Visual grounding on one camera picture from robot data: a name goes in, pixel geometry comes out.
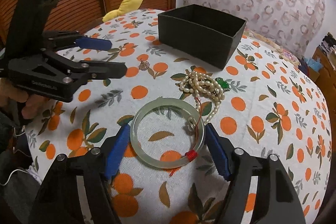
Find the orange patterned tablecloth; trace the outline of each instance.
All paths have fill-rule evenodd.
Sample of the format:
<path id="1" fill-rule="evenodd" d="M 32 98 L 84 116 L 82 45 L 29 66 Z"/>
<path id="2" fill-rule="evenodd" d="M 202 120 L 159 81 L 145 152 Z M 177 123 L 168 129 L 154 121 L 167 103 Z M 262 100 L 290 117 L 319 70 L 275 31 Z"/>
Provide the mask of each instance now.
<path id="1" fill-rule="evenodd" d="M 230 84 L 231 91 L 212 124 L 235 147 L 251 155 L 279 155 L 311 224 L 325 194 L 331 155 L 329 115 L 319 88 L 278 53 L 247 36 L 222 71 L 163 45 L 158 41 L 159 12 L 138 10 L 89 31 L 91 37 L 111 40 L 108 52 L 78 48 L 59 52 L 74 61 L 125 62 L 128 70 L 120 80 L 94 80 L 80 87 L 71 103 L 50 102 L 27 126 L 40 177 L 44 178 L 56 155 L 83 155 L 100 146 L 151 100 L 173 97 L 195 105 L 193 96 L 176 86 L 194 69 Z M 204 46 L 210 47 L 211 41 Z M 139 70 L 141 59 L 149 62 L 148 70 Z M 203 114 L 211 111 L 209 99 L 201 97 L 201 102 Z M 181 112 L 170 107 L 147 115 L 139 132 L 144 151 L 165 161 L 180 158 L 194 140 Z M 243 223 L 251 218 L 256 185 L 252 180 Z M 167 171 L 144 165 L 128 146 L 110 192 L 124 224 L 212 223 L 227 187 L 206 147 L 190 164 Z"/>

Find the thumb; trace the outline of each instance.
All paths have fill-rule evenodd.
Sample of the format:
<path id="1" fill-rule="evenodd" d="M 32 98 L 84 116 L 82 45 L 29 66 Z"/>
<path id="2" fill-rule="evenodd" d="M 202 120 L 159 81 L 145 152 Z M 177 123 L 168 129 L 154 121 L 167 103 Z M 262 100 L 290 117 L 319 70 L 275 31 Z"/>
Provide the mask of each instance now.
<path id="1" fill-rule="evenodd" d="M 24 103 L 28 99 L 28 93 L 13 87 L 7 78 L 0 79 L 0 95 L 9 97 L 20 103 Z"/>

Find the blue gripper pad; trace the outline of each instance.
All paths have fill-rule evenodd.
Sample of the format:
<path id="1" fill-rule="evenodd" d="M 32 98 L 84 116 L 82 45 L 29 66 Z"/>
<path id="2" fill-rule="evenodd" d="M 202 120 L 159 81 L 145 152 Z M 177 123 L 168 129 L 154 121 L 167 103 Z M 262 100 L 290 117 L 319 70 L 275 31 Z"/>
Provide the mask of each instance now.
<path id="1" fill-rule="evenodd" d="M 77 47 L 89 48 L 98 51 L 108 51 L 112 47 L 110 40 L 93 37 L 81 37 L 75 41 Z"/>
<path id="2" fill-rule="evenodd" d="M 125 153 L 127 144 L 129 143 L 129 131 L 130 125 L 124 124 L 118 131 L 117 135 L 113 138 L 116 138 L 114 142 L 114 146 L 110 151 L 107 159 L 106 159 L 106 167 L 105 167 L 105 177 L 107 180 L 110 180 L 113 176 L 115 176 L 118 172 L 120 162 Z"/>
<path id="3" fill-rule="evenodd" d="M 218 133 L 209 124 L 205 126 L 205 143 L 208 146 L 218 174 L 228 180 L 231 173 L 228 168 L 228 157 L 220 144 Z"/>

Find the wooden cabinet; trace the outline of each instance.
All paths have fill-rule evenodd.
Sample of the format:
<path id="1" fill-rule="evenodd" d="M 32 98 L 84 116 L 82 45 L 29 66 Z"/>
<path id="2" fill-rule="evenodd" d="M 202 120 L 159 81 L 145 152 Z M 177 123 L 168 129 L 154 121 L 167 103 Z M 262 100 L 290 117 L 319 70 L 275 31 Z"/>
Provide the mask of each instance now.
<path id="1" fill-rule="evenodd" d="M 323 68 L 319 70 L 320 76 L 315 82 L 323 93 L 327 102 L 330 123 L 331 123 L 331 135 L 335 142 L 333 144 L 333 151 L 336 151 L 336 71 L 334 71 L 328 58 L 317 47 L 314 53 L 313 59 L 320 58 L 320 63 Z"/>

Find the logo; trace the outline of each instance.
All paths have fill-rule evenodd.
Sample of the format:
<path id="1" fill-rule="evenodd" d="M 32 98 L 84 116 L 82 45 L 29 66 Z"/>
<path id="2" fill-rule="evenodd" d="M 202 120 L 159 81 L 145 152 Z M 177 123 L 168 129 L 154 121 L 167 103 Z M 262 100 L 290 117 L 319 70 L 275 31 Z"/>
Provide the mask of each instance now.
<path id="1" fill-rule="evenodd" d="M 39 86 L 42 86 L 42 87 L 47 88 L 47 89 L 57 90 L 57 87 L 55 87 L 55 86 L 43 84 L 43 83 L 40 83 L 40 82 L 35 82 L 34 80 L 32 80 L 31 83 L 33 85 L 39 85 Z"/>

